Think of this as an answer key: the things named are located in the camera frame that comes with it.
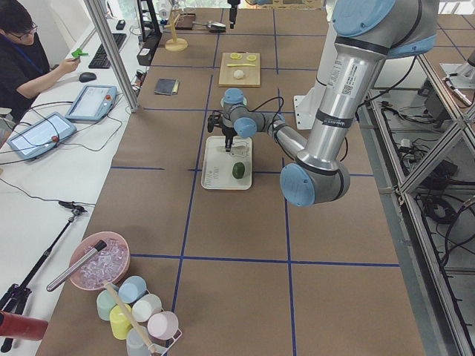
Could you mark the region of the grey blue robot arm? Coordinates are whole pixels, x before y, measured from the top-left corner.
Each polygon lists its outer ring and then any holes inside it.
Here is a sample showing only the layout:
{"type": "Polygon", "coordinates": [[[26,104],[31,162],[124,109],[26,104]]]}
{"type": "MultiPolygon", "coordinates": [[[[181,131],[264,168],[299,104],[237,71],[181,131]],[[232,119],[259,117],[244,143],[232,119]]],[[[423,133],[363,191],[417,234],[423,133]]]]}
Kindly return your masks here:
{"type": "Polygon", "coordinates": [[[278,114],[249,110],[237,88],[224,94],[222,128],[241,138],[265,132],[293,158],[280,175],[282,193],[291,204],[307,207],[343,197],[350,174],[337,156],[358,106],[387,59],[433,48],[438,10],[437,1],[337,1],[331,18],[336,58],[309,138],[278,114]]]}

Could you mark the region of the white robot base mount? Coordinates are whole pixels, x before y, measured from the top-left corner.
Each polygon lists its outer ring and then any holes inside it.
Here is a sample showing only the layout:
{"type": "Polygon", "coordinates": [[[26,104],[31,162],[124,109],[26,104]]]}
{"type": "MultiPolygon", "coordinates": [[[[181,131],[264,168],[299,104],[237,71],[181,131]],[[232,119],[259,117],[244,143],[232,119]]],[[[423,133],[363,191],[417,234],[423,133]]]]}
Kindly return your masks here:
{"type": "Polygon", "coordinates": [[[318,106],[312,95],[294,96],[294,112],[298,130],[310,130],[315,121],[318,106]]]}

